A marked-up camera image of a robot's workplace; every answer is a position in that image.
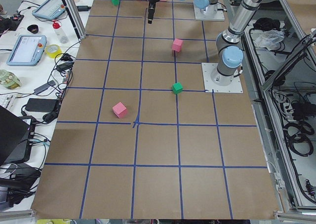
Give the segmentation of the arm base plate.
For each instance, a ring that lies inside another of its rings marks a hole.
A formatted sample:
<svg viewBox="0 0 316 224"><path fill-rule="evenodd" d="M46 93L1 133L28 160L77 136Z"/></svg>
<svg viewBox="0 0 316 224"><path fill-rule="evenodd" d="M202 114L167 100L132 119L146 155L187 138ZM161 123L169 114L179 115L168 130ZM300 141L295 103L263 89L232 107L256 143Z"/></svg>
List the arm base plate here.
<svg viewBox="0 0 316 224"><path fill-rule="evenodd" d="M223 76L217 71L217 63L202 63L204 90L207 93L243 93L238 70L234 75Z"/></svg>
<svg viewBox="0 0 316 224"><path fill-rule="evenodd" d="M220 3L209 5L206 8L198 8L194 5L195 19L200 21L225 21L224 9Z"/></svg>

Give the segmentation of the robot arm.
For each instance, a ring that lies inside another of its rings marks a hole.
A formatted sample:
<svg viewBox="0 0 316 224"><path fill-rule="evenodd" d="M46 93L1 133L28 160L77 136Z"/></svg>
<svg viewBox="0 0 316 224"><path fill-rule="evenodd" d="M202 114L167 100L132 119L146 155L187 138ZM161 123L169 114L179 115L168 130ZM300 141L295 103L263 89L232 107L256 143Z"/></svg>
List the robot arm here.
<svg viewBox="0 0 316 224"><path fill-rule="evenodd" d="M156 3L160 0L147 0L148 7L148 23L152 24L156 9ZM196 20L206 21L224 21L225 8L220 8L218 0L194 0L194 11Z"/></svg>
<svg viewBox="0 0 316 224"><path fill-rule="evenodd" d="M241 0L228 28L216 39L219 63L211 73L211 80L220 86L230 85L234 73L243 61L243 52L237 47L245 27L257 11L261 3L275 0Z"/></svg>

